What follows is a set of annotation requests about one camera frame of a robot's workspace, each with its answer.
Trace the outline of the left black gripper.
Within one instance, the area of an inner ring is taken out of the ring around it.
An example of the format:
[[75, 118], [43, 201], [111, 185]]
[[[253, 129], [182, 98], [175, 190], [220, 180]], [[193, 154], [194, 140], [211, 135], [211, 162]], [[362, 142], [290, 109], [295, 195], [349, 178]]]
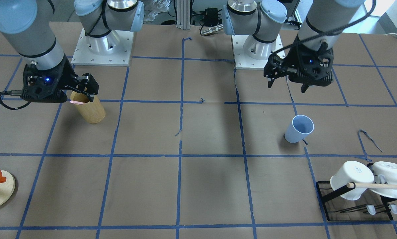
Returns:
[[329, 86], [333, 82], [332, 64], [334, 53], [327, 42], [321, 42], [317, 50], [305, 45], [291, 47], [284, 58], [270, 55], [264, 66], [264, 77], [268, 79], [268, 88], [275, 79], [288, 76], [294, 83], [300, 83], [301, 93], [310, 86]]

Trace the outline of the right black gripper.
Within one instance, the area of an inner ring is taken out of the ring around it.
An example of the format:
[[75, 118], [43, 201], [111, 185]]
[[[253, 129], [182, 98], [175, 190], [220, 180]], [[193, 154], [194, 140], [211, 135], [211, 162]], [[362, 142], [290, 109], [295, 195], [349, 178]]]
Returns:
[[48, 70], [39, 70], [39, 64], [25, 64], [21, 98], [27, 102], [64, 103], [67, 95], [65, 86], [75, 79], [74, 92], [85, 95], [94, 102], [99, 85], [92, 74], [77, 76], [65, 55], [62, 61]]

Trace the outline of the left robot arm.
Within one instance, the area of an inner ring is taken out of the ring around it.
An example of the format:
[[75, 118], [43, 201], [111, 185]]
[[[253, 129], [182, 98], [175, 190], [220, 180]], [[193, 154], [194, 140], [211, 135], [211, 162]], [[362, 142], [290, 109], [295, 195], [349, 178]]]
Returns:
[[352, 21], [362, 0], [314, 0], [294, 42], [275, 50], [286, 7], [277, 0], [229, 0], [222, 9], [222, 24], [227, 35], [247, 35], [246, 53], [266, 60], [263, 76], [271, 88], [274, 81], [288, 77], [302, 84], [302, 93], [310, 86], [329, 86], [333, 81], [333, 46], [345, 28], [365, 18]]

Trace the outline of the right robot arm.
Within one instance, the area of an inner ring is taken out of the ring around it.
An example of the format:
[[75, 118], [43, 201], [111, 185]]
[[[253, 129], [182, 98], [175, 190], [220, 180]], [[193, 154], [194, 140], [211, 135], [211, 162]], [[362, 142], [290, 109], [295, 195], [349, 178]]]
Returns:
[[[26, 62], [23, 88], [0, 92], [30, 104], [63, 103], [64, 90], [81, 93], [91, 102], [99, 85], [91, 74], [79, 76], [49, 26], [56, 0], [0, 0], [0, 32]], [[74, 8], [90, 52], [109, 55], [121, 48], [117, 31], [138, 32], [144, 19], [139, 0], [76, 0]]]

